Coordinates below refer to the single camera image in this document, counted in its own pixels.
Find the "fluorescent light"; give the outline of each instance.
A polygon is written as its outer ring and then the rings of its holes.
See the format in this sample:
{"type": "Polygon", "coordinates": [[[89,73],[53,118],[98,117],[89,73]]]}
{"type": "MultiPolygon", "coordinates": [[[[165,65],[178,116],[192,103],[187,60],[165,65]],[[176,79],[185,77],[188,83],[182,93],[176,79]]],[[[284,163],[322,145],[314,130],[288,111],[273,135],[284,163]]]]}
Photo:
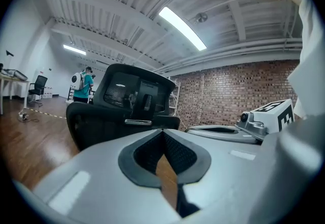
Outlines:
{"type": "Polygon", "coordinates": [[[194,31],[168,7],[164,7],[159,15],[184,34],[184,36],[188,38],[199,51],[207,48],[197,34],[194,33],[194,31]]]}
{"type": "Polygon", "coordinates": [[[67,45],[63,45],[63,48],[67,49],[67,50],[78,52],[78,53],[83,54],[83,55],[86,55],[85,51],[81,51],[81,50],[78,50],[76,48],[73,48],[73,47],[70,47],[70,46],[67,46],[67,45]]]}

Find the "red brick wall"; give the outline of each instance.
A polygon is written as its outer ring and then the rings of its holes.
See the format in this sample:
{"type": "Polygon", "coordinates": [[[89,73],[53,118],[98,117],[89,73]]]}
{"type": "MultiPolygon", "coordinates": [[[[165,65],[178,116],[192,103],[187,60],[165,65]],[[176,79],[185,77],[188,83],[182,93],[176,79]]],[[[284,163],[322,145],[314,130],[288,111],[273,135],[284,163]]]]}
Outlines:
{"type": "Polygon", "coordinates": [[[297,96],[287,78],[297,60],[253,62],[173,77],[181,82],[178,113],[187,126],[233,125],[243,111],[297,96]]]}

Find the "ceiling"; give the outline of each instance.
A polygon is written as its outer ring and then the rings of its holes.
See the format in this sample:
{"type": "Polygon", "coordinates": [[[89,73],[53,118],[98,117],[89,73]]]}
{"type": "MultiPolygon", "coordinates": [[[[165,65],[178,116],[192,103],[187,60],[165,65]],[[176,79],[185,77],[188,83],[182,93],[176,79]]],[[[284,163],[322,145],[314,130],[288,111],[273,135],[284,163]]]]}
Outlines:
{"type": "Polygon", "coordinates": [[[299,58],[298,7],[287,0],[45,0],[53,36],[87,51],[84,64],[112,63],[176,75],[248,61],[299,58]],[[198,51],[159,17],[180,16],[207,46],[198,51]],[[196,21],[204,12],[206,22],[196,21]]]}

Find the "ceiling pipe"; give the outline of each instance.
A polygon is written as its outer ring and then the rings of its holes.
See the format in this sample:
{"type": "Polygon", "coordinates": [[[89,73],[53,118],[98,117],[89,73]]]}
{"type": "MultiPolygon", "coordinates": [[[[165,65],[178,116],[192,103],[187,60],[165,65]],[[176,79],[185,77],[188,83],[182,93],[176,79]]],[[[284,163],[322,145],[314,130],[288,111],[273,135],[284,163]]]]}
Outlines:
{"type": "Polygon", "coordinates": [[[299,60],[300,51],[290,51],[283,52],[282,50],[270,50],[262,53],[256,52],[255,54],[248,55],[236,55],[234,57],[226,57],[221,59],[215,59],[208,61],[206,63],[200,63],[194,66],[188,66],[180,68],[178,70],[173,70],[170,72],[162,73],[164,77],[181,75],[196,71],[202,71],[207,69],[219,68],[224,66],[239,65],[249,62],[259,62],[259,61],[274,61],[274,60],[284,60],[293,59],[299,60]]]}
{"type": "MultiPolygon", "coordinates": [[[[287,44],[286,45],[286,48],[294,48],[294,47],[302,48],[302,44],[287,44]]],[[[195,65],[195,64],[198,64],[198,63],[210,61],[211,59],[214,59],[214,58],[225,57],[226,55],[247,54],[250,51],[257,51],[257,52],[262,51],[262,50],[268,50],[269,51],[270,49],[283,50],[283,44],[267,45],[267,46],[256,46],[256,47],[251,47],[251,48],[245,48],[245,49],[238,49],[238,50],[233,50],[233,51],[228,51],[228,52],[216,53],[216,54],[212,54],[212,55],[209,55],[209,56],[206,56],[206,57],[202,57],[201,59],[197,59],[197,60],[194,60],[194,61],[183,62],[181,64],[175,65],[175,66],[170,67],[170,68],[168,68],[166,70],[163,70],[161,72],[175,70],[175,69],[178,69],[178,68],[184,67],[184,66],[195,65]]]]}
{"type": "Polygon", "coordinates": [[[250,46],[255,46],[255,45],[276,44],[276,43],[284,44],[285,40],[287,40],[288,43],[292,43],[292,42],[301,43],[302,42],[301,38],[290,38],[290,39],[284,38],[284,39],[257,40],[257,41],[252,41],[252,42],[234,44],[234,45],[214,49],[214,50],[211,50],[211,51],[204,51],[204,52],[201,52],[201,53],[199,53],[197,55],[193,55],[193,56],[190,56],[188,58],[183,58],[183,59],[177,60],[175,62],[172,62],[171,64],[164,65],[164,66],[160,67],[159,69],[154,70],[154,72],[158,73],[158,72],[161,72],[161,71],[165,71],[167,68],[172,67],[174,65],[178,65],[180,63],[183,63],[183,62],[186,62],[186,61],[189,61],[189,60],[193,60],[193,59],[196,59],[196,58],[201,58],[201,57],[211,55],[211,54],[214,54],[214,53],[220,53],[220,52],[225,52],[225,51],[229,51],[229,50],[233,50],[233,49],[238,49],[238,48],[241,48],[241,47],[250,47],[250,46]]]}
{"type": "MultiPolygon", "coordinates": [[[[281,51],[282,52],[282,49],[271,49],[271,50],[263,50],[263,51],[250,51],[250,52],[247,52],[247,53],[245,53],[245,55],[246,54],[255,54],[255,53],[266,53],[266,52],[276,52],[276,51],[281,51]]],[[[290,52],[300,52],[300,50],[289,50],[290,52]]],[[[227,57],[236,57],[236,56],[241,56],[241,55],[243,55],[243,54],[241,54],[241,53],[238,53],[238,54],[227,54],[227,55],[224,55],[224,56],[222,56],[222,57],[219,57],[219,58],[217,58],[217,59],[210,59],[209,61],[215,61],[215,60],[218,60],[218,59],[220,59],[220,58],[227,58],[227,57]]],[[[193,66],[193,65],[197,65],[197,64],[192,64],[192,65],[187,65],[187,66],[184,66],[185,68],[186,67],[190,67],[190,66],[193,66]]],[[[162,72],[162,75],[164,74],[164,73],[169,73],[169,72],[173,72],[174,70],[168,70],[168,71],[166,71],[166,72],[162,72]]]]}
{"type": "MultiPolygon", "coordinates": [[[[294,48],[294,47],[302,48],[302,44],[289,44],[289,45],[286,45],[286,48],[294,48]]],[[[245,48],[245,49],[238,49],[238,50],[233,50],[233,51],[227,51],[227,52],[212,54],[212,55],[209,55],[209,56],[201,58],[201,59],[197,59],[197,60],[194,60],[194,61],[188,61],[188,62],[182,63],[181,65],[178,65],[178,66],[175,66],[175,67],[187,66],[188,64],[197,64],[197,63],[200,63],[200,62],[209,61],[209,60],[211,60],[212,58],[215,58],[215,57],[223,57],[224,55],[228,55],[228,54],[237,54],[237,53],[246,54],[248,51],[268,50],[268,49],[272,49],[272,48],[281,48],[281,50],[283,51],[283,45],[282,44],[268,45],[268,46],[256,46],[256,47],[250,47],[250,48],[245,48]]]]}

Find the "office chair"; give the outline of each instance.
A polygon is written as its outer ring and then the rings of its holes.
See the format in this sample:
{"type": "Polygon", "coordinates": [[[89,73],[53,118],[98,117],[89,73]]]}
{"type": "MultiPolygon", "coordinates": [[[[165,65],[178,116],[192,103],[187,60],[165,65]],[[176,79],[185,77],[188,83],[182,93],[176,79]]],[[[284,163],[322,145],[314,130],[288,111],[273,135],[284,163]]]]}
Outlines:
{"type": "Polygon", "coordinates": [[[70,133],[79,150],[101,142],[152,129],[178,129],[169,116],[169,96],[175,84],[142,68],[110,65],[93,96],[93,105],[67,107],[70,133]]]}
{"type": "Polygon", "coordinates": [[[31,83],[31,85],[34,85],[34,89],[30,89],[28,91],[28,94],[32,95],[32,100],[30,102],[28,102],[28,103],[35,102],[35,103],[37,103],[39,105],[39,107],[43,105],[41,102],[36,101],[35,98],[36,98],[36,95],[39,95],[40,96],[39,100],[42,99],[42,95],[44,94],[44,88],[45,88],[46,81],[47,81],[46,77],[38,75],[35,83],[31,83]]]}

